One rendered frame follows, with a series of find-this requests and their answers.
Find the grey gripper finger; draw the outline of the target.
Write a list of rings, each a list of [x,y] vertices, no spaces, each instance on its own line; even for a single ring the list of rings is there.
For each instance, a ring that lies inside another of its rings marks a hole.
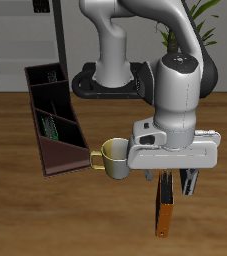
[[[143,169],[143,172],[146,176],[146,180],[147,181],[152,181],[153,180],[153,172],[152,170],[148,170],[148,169]]]
[[[195,190],[197,177],[199,174],[198,169],[180,169],[180,179],[183,195],[192,195]]]

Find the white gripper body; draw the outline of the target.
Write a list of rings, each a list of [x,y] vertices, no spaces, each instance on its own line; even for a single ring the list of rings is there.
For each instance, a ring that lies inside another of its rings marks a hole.
[[[136,144],[130,137],[127,165],[130,169],[202,169],[217,164],[221,135],[213,130],[196,130],[193,142],[178,151]]]

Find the dark brown desk caddy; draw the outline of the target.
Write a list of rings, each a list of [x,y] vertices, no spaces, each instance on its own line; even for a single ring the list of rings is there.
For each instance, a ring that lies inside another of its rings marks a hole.
[[[55,70],[57,82],[48,82]],[[30,107],[45,178],[90,167],[89,147],[71,104],[69,81],[61,63],[25,68]],[[44,135],[42,117],[52,116],[58,140]]]

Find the green book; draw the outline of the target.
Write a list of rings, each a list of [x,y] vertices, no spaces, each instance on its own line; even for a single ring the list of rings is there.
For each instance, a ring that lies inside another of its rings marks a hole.
[[[58,140],[58,132],[52,116],[42,117],[41,120],[43,124],[44,135],[47,138]]]

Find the black book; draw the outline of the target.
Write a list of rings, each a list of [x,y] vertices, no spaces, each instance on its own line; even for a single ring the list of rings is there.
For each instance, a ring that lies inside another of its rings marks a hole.
[[[47,76],[48,76],[48,82],[49,82],[49,83],[53,83],[53,82],[57,82],[57,81],[58,81],[58,79],[57,79],[57,73],[56,73],[55,70],[49,71],[48,74],[47,74]]]

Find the yellow and white mug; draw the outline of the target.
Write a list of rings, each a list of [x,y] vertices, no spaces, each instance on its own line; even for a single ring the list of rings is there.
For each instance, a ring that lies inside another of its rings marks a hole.
[[[91,167],[97,170],[104,170],[112,179],[121,180],[126,178],[130,173],[130,168],[127,166],[127,146],[128,140],[124,138],[107,140],[99,151],[90,153]],[[101,156],[103,165],[95,165],[93,163],[94,156]]]

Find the green pot plant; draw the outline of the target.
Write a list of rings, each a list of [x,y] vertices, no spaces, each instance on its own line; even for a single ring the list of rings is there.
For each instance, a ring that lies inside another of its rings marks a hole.
[[[201,3],[202,0],[198,0],[196,4],[192,6],[192,8],[189,10],[191,16],[193,19],[196,19],[198,16],[200,16],[203,12],[205,12],[207,9],[215,6],[220,2],[220,0],[208,0],[205,3]],[[175,37],[174,32],[167,26],[164,26],[165,32],[160,30],[158,26],[160,25],[160,22],[156,23],[155,26],[155,32],[160,32],[163,41],[162,44],[167,48],[168,53],[177,53],[179,51],[179,44],[177,42],[177,39]],[[202,37],[202,42],[204,46],[210,46],[215,45],[216,41],[210,41],[210,38],[213,36],[214,28],[208,30]]]

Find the grey shelf unit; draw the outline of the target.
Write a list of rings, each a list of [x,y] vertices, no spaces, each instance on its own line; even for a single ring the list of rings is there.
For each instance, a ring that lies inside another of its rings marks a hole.
[[[32,0],[0,0],[0,92],[26,92],[24,69],[66,65],[61,1],[49,13],[35,13]]]

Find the dark box on shelf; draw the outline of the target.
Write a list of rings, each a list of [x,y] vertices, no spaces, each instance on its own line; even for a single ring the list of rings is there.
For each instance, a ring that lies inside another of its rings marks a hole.
[[[49,0],[32,0],[33,10],[35,13],[49,13]]]

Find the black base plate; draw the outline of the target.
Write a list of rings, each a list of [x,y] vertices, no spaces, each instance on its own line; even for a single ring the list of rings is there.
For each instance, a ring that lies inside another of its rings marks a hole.
[[[92,79],[95,74],[95,64],[86,63],[83,70],[72,80],[73,92],[85,99],[139,99],[147,103],[153,101],[153,76],[145,63],[131,64],[134,78],[123,87],[107,88]]]

